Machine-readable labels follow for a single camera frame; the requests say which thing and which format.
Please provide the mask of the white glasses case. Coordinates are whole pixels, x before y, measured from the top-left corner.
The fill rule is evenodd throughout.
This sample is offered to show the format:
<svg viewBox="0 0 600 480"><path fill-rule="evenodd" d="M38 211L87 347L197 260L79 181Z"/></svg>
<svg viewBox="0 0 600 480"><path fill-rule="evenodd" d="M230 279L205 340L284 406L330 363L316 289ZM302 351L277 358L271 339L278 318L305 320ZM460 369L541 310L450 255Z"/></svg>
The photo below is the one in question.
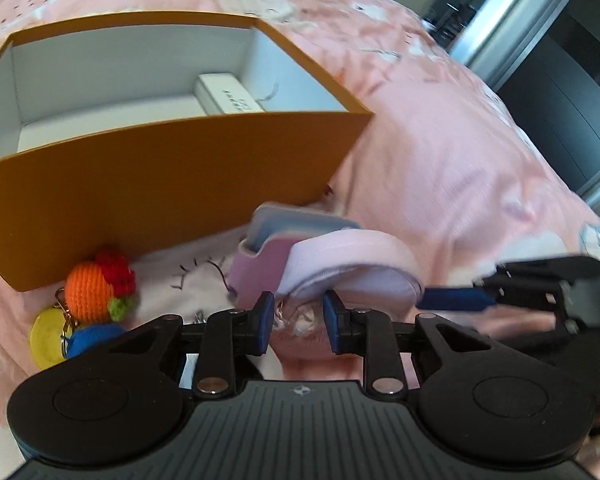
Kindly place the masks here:
<svg viewBox="0 0 600 480"><path fill-rule="evenodd" d="M194 84L194 95L209 116L263 112L260 104L230 73L200 74Z"/></svg>

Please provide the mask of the orange cardboard storage box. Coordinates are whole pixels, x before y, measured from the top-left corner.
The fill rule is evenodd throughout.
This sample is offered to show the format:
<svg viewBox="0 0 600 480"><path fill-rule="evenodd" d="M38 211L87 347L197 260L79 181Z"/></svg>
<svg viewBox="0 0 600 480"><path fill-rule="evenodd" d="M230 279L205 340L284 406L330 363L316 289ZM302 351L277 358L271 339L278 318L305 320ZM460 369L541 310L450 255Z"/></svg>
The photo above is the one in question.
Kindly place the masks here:
<svg viewBox="0 0 600 480"><path fill-rule="evenodd" d="M200 74L262 113L209 116ZM0 277L55 284L96 249L135 258L307 204L372 113L252 16L123 12L17 30L0 47Z"/></svg>

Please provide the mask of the orange crochet plush keychain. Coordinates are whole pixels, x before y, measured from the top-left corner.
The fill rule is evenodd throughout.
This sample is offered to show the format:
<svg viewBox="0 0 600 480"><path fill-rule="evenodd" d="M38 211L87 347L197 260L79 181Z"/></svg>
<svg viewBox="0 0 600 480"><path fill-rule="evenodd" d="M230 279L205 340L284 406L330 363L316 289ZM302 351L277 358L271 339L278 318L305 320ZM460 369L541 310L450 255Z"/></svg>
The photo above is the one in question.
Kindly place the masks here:
<svg viewBox="0 0 600 480"><path fill-rule="evenodd" d="M135 272L119 248L105 246L69 272L57 300L65 318L61 353L71 359L125 332L122 322L137 303Z"/></svg>

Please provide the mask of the yellow round keychain tag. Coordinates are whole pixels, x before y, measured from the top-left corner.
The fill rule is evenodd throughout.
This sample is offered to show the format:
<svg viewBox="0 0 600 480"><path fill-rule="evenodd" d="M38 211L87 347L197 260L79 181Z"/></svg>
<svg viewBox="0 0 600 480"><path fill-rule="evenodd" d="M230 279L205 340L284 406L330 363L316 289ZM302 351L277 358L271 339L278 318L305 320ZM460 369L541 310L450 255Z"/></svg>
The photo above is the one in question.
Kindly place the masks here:
<svg viewBox="0 0 600 480"><path fill-rule="evenodd" d="M66 312L58 307L43 310L34 320L29 344L33 361L40 370L64 362L73 324Z"/></svg>

